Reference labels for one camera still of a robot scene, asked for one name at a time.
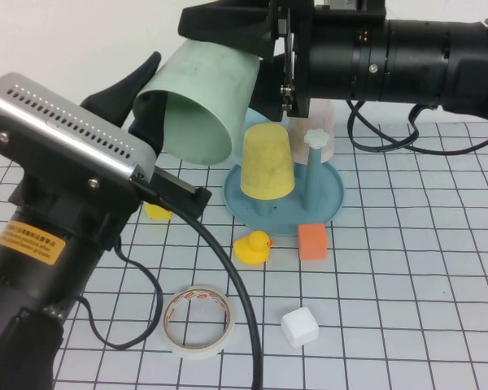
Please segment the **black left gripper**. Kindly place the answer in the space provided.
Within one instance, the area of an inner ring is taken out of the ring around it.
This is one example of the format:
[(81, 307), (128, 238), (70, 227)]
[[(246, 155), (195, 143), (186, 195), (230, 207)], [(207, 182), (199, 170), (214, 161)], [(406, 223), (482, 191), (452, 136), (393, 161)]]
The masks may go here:
[[(133, 111), (129, 133), (147, 143), (157, 157), (163, 150), (168, 94), (142, 90), (160, 62), (161, 54), (153, 52), (124, 79), (80, 104), (118, 127)], [(9, 198), (17, 207), (10, 227), (27, 240), (25, 252), (32, 257), (59, 257), (73, 242), (102, 253), (113, 248), (143, 202), (198, 219), (210, 198), (206, 188), (193, 187), (160, 168), (150, 179), (134, 173), (127, 180), (89, 170), (26, 173)]]

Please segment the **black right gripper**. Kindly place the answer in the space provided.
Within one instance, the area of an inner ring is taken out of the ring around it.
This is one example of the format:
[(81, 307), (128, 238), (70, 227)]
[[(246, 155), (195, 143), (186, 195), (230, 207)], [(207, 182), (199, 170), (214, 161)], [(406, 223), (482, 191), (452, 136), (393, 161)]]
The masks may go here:
[(312, 99), (351, 97), (351, 14), (333, 1), (209, 2), (183, 9), (177, 31), (264, 59), (249, 107), (281, 121), (308, 117)]

